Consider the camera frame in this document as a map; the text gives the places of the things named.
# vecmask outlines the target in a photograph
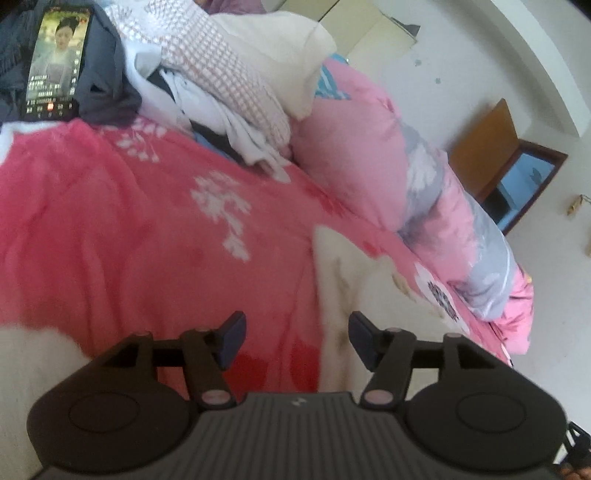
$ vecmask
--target pink floral blanket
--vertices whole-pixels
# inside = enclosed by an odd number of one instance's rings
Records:
[[[287,172],[288,184],[258,176],[141,118],[17,135],[0,166],[0,323],[55,326],[96,355],[134,331],[174,338],[243,310],[246,342],[227,372],[236,393],[313,391],[322,332],[312,235],[326,225],[388,254],[411,288],[505,358],[490,326],[396,234],[297,167]]]

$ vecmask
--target dark gray jacket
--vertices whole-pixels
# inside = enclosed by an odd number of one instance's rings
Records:
[[[90,124],[128,125],[141,105],[125,78],[125,52],[117,30],[92,0],[24,0],[0,22],[0,124],[18,120],[44,10],[53,5],[92,7],[84,68],[75,100]]]

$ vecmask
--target phone screen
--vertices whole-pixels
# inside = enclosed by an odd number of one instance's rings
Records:
[[[52,7],[43,15],[29,71],[24,118],[69,120],[92,12]]]

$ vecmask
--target bedding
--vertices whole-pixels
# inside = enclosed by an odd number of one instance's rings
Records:
[[[336,43],[318,22],[291,12],[212,15],[228,44],[273,89],[292,118],[312,113],[322,63]]]
[[[316,390],[315,225],[389,255],[418,293],[437,279],[399,237],[286,171],[291,183],[259,176],[142,118],[16,134],[0,168],[0,322],[52,326],[93,356],[134,331],[173,338],[243,310],[246,342],[227,372],[237,395]],[[505,359],[488,324],[450,298],[431,295]]]
[[[343,341],[351,312],[363,312],[381,330],[408,330],[424,341],[441,342],[447,333],[469,333],[458,316],[452,318],[439,304],[415,293],[390,257],[369,258],[325,226],[314,231],[314,264],[324,334],[319,391],[350,391],[359,400],[371,379],[353,346]],[[441,292],[452,305],[449,292],[445,288]],[[436,381],[436,371],[415,370],[407,398]]]
[[[293,122],[294,161],[330,195],[374,225],[396,232],[476,317],[514,353],[527,350],[532,286],[503,234],[463,189],[447,163],[405,124],[385,92],[333,59],[333,90],[310,117]]]

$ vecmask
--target white flower pattern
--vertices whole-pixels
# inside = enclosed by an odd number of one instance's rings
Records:
[[[102,127],[100,133],[118,131],[116,127]],[[139,161],[150,161],[158,163],[160,157],[150,143],[149,137],[156,135],[162,138],[167,130],[160,125],[137,117],[131,125],[131,132],[121,131],[121,138],[115,143],[119,148],[125,150],[128,156],[137,158]]]
[[[234,258],[249,261],[251,256],[242,239],[244,224],[235,213],[228,211],[232,208],[236,213],[250,214],[251,204],[231,190],[240,184],[219,171],[211,171],[207,177],[195,177],[195,183],[197,188],[191,190],[191,197],[200,210],[214,223],[224,220],[228,224],[228,236],[222,243],[223,247]]]
[[[409,155],[407,171],[407,192],[422,192],[433,183],[437,176],[437,164],[425,145],[418,144]]]

